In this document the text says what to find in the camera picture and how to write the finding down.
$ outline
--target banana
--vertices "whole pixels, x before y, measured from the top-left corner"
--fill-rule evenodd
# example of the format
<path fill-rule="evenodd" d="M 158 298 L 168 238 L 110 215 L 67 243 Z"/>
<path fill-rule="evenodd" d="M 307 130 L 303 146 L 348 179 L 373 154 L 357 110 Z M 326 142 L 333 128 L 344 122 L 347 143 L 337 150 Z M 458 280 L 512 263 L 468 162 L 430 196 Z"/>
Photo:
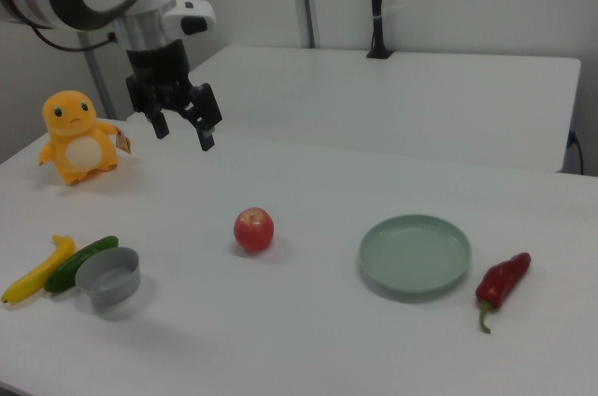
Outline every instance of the banana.
<path fill-rule="evenodd" d="M 75 242 L 68 236 L 54 235 L 56 251 L 37 268 L 12 284 L 2 295 L 3 303 L 19 303 L 44 287 L 48 277 L 75 252 Z"/>

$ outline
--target stuffed animal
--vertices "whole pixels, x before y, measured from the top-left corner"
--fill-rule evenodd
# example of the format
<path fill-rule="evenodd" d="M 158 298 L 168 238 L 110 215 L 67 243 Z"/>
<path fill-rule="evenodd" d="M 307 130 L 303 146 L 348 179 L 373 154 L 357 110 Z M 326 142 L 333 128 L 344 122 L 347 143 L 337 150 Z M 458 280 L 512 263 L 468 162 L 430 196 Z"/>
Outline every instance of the stuffed animal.
<path fill-rule="evenodd" d="M 39 153 L 39 165 L 54 161 L 64 182 L 73 186 L 92 170 L 114 169 L 119 159 L 109 134 L 114 125 L 97 120 L 91 99 L 77 91 L 50 97 L 43 108 L 50 142 Z"/>

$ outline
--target green plate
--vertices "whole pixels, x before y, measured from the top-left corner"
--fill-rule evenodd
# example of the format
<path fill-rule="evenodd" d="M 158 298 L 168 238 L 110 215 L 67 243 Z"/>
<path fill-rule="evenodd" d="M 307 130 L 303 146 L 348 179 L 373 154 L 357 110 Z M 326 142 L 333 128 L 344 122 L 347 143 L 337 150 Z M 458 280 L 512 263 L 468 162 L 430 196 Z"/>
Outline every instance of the green plate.
<path fill-rule="evenodd" d="M 410 215 L 385 220 L 363 238 L 360 265 L 379 286 L 433 292 L 457 281 L 471 261 L 465 234 L 445 220 Z"/>

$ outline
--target black pole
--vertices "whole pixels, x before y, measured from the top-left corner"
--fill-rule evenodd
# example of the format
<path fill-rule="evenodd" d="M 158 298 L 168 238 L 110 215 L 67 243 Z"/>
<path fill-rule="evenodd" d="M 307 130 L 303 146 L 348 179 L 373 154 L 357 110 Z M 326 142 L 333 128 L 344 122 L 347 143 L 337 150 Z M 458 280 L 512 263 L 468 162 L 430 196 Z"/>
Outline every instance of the black pole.
<path fill-rule="evenodd" d="M 374 34 L 372 38 L 372 49 L 367 58 L 387 59 L 391 56 L 392 50 L 384 46 L 384 31 L 382 29 L 382 0 L 372 0 L 372 18 L 374 23 Z"/>

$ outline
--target cucumber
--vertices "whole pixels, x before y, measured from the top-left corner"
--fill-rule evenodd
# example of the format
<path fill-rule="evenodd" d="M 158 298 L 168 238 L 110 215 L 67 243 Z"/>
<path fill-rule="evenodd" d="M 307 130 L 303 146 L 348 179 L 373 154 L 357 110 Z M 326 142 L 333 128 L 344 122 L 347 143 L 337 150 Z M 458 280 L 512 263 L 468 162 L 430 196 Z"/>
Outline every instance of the cucumber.
<path fill-rule="evenodd" d="M 46 284 L 44 284 L 44 290 L 51 293 L 59 293 L 74 287 L 77 270 L 85 261 L 100 251 L 115 248 L 118 245 L 118 237 L 109 235 L 80 249 L 50 275 Z"/>

